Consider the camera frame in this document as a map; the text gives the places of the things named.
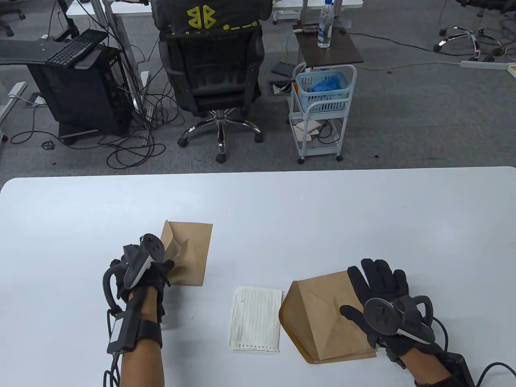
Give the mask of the person's left hand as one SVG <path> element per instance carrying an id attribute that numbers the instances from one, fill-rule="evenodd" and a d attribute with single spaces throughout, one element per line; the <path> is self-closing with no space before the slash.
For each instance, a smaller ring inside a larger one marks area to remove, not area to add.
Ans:
<path id="1" fill-rule="evenodd" d="M 157 322 L 161 323 L 165 315 L 162 305 L 164 287 L 170 286 L 169 273 L 174 266 L 173 260 L 165 259 L 164 245 L 153 234 L 145 234 L 138 244 L 125 245 L 122 257 L 110 263 L 102 280 L 112 315 L 122 311 L 116 299 L 127 304 L 129 296 L 135 295 L 137 289 L 154 287 L 157 291 Z"/>

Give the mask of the person's right hand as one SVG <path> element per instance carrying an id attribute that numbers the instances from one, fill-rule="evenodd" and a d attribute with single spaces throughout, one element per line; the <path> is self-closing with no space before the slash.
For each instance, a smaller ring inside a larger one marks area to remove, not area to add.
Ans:
<path id="1" fill-rule="evenodd" d="M 361 266 L 363 272 L 356 266 L 350 266 L 347 269 L 347 275 L 359 302 L 363 306 L 373 298 L 392 302 L 404 295 L 409 295 L 407 277 L 403 270 L 392 271 L 385 260 L 372 260 L 370 258 L 362 259 Z M 429 355 L 437 355 L 442 352 L 442 349 L 435 343 L 425 345 L 404 335 L 388 336 L 381 334 L 368 324 L 363 312 L 353 306 L 342 305 L 339 310 L 343 317 L 354 322 L 365 333 L 370 347 L 385 348 L 387 357 L 402 369 L 407 368 L 402 361 L 402 356 L 405 356 L 412 349 L 420 350 L 420 352 Z"/>

